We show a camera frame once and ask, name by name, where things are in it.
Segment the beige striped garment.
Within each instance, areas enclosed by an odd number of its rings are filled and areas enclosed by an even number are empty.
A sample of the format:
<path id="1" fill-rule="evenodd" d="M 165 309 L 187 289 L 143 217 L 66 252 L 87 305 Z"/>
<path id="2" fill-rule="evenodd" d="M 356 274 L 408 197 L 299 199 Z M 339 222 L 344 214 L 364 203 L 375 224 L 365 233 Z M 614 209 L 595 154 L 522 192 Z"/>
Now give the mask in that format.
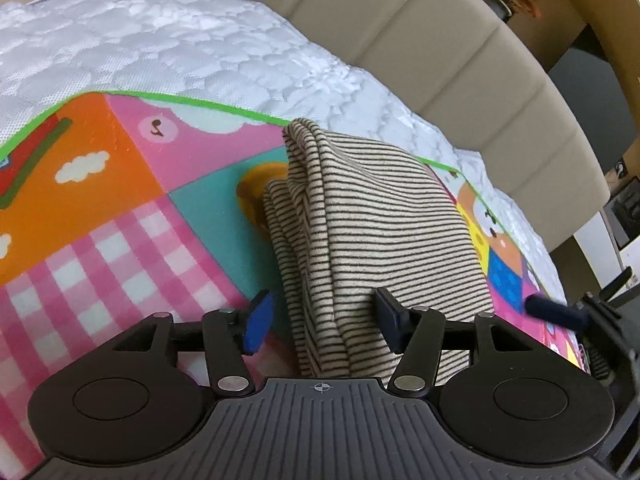
<path id="1" fill-rule="evenodd" d="M 305 118 L 283 141 L 288 173 L 267 184 L 264 207 L 304 376 L 392 376 L 375 289 L 451 321 L 492 310 L 468 225 L 423 162 Z"/>

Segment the white quilted mattress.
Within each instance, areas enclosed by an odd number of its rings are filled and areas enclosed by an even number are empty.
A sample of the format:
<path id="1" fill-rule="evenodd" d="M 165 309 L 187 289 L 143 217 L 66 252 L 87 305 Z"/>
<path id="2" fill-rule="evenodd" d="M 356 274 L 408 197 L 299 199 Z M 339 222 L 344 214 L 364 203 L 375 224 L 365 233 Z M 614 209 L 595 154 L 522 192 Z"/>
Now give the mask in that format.
<path id="1" fill-rule="evenodd" d="M 36 0 L 1 8 L 1 141 L 89 91 L 154 93 L 307 117 L 461 170 L 552 298 L 565 292 L 541 238 L 479 151 L 414 114 L 362 68 L 247 0 Z"/>

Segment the colourful cartoon play mat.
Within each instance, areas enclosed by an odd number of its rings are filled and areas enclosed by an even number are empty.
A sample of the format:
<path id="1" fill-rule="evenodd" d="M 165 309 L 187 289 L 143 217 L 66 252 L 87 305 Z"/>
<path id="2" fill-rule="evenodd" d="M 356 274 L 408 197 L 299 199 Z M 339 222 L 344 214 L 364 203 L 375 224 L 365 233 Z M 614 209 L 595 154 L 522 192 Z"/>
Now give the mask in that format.
<path id="1" fill-rule="evenodd" d="M 236 199 L 244 174 L 286 159 L 286 119 L 218 103 L 143 93 L 90 92 L 35 118 L 1 161 L 1 479 L 26 479 L 43 455 L 27 403 L 46 378 L 159 308 L 176 322 L 244 307 L 269 288 L 273 333 L 247 366 L 262 378 L 297 374 L 276 259 L 254 212 Z M 496 312 L 584 367 L 575 337 L 521 313 L 537 290 L 564 296 L 544 244 L 514 203 L 498 196 L 480 155 L 439 130 L 356 132 L 425 159 L 460 198 Z"/>

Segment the beige padded headboard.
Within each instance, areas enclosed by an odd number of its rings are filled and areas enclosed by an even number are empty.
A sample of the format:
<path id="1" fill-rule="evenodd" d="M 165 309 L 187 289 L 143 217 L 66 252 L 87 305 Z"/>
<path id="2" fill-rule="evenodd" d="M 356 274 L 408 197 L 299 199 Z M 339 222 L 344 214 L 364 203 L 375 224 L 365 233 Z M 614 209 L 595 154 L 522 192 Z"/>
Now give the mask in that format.
<path id="1" fill-rule="evenodd" d="M 367 70 L 479 152 L 548 249 L 608 199 L 596 155 L 536 58 L 482 0 L 253 0 Z"/>

